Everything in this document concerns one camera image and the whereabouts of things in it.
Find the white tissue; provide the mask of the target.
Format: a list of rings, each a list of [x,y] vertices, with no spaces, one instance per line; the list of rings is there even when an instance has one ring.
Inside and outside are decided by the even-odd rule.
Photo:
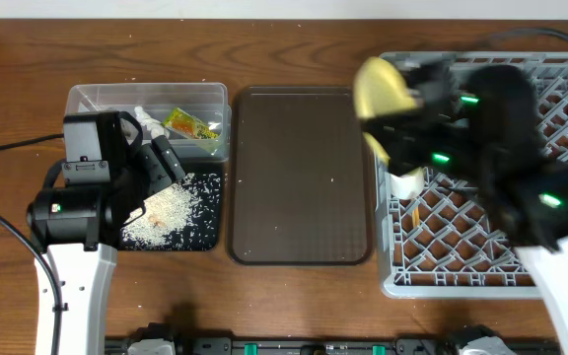
[[[134,112],[136,120],[148,131],[150,139],[170,137],[170,131],[162,124],[162,122],[153,118],[142,106],[136,106],[134,108]]]

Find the white cup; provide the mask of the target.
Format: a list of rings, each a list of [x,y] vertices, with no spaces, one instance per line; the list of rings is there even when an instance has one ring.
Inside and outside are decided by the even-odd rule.
[[[402,176],[390,174],[390,193],[393,197],[401,200],[416,198],[425,185],[425,170],[417,168]]]

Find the yellow plate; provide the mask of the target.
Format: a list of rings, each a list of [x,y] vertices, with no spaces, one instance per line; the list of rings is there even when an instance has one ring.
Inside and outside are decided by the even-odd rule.
[[[381,116],[418,108],[405,79],[391,63],[380,57],[370,57],[354,77],[353,105],[364,131],[364,140],[375,155],[387,164],[389,154],[377,138],[366,132],[365,125]]]

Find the yellow green snack wrapper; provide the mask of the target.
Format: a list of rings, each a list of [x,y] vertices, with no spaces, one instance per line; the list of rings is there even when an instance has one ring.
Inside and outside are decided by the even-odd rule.
[[[219,134],[201,119],[175,107],[163,120],[162,125],[172,139],[216,139]]]

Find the wooden chopstick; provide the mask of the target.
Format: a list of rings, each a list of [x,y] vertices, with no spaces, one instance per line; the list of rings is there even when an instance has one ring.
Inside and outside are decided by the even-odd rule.
[[[411,212],[412,226],[416,229],[420,225],[419,205],[415,205]]]

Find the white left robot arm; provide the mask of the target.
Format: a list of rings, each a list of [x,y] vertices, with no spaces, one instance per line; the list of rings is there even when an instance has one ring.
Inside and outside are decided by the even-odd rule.
[[[102,354],[121,231],[185,172],[169,140],[144,142],[127,111],[68,114],[63,141],[65,159],[50,167],[27,210],[39,255],[35,351]]]

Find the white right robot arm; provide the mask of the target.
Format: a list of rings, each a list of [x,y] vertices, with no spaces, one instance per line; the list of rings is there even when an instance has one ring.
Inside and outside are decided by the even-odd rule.
[[[484,66],[455,91],[444,62],[403,71],[372,57],[353,94],[363,137],[386,165],[395,197],[420,193],[426,168],[475,187],[568,354],[568,163],[544,155],[535,93],[522,71]]]

